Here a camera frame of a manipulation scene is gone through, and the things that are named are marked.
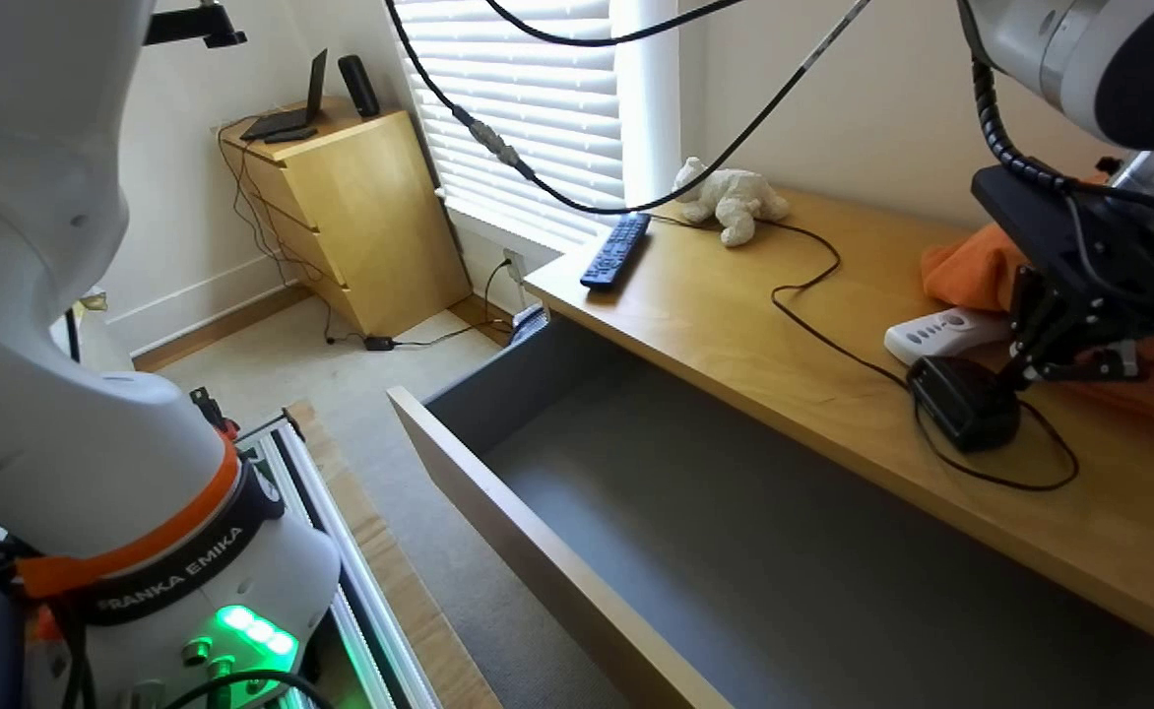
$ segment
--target orange stripe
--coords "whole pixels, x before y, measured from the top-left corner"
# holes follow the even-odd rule
[[[27,599],[55,599],[78,586],[90,586],[105,574],[116,574],[127,569],[139,569],[144,559],[156,559],[160,551],[178,548],[191,530],[200,530],[232,494],[236,486],[236,448],[228,438],[225,443],[225,460],[214,472],[207,490],[197,494],[178,517],[168,517],[165,523],[156,523],[151,536],[114,548],[105,555],[90,555],[90,559],[68,559],[68,555],[40,555],[40,559],[21,559],[21,581],[22,581],[22,595]]]

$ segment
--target wooden cabinet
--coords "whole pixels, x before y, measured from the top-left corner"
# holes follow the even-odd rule
[[[470,295],[451,228],[404,112],[354,117],[332,103],[306,141],[241,141],[220,154],[257,228],[337,321],[362,335],[399,335]]]

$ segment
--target open drawer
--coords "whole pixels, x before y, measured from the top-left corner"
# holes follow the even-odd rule
[[[1154,704],[1144,635],[562,321],[390,397],[632,704]]]

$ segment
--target stuffed toy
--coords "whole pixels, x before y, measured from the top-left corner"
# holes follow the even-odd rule
[[[672,187],[689,187],[705,165],[689,158]],[[782,221],[786,201],[753,169],[718,169],[672,201],[681,226],[718,218],[723,226],[722,245],[740,247],[755,238],[755,221]]]

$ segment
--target floor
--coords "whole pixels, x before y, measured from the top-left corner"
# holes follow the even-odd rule
[[[502,704],[622,704],[594,662],[428,486],[384,408],[390,385],[428,397],[501,348],[464,330],[458,317],[434,317],[399,342],[399,351],[362,351],[349,338],[325,348],[324,309],[303,301],[160,376],[183,389],[207,385],[245,429],[306,401]]]

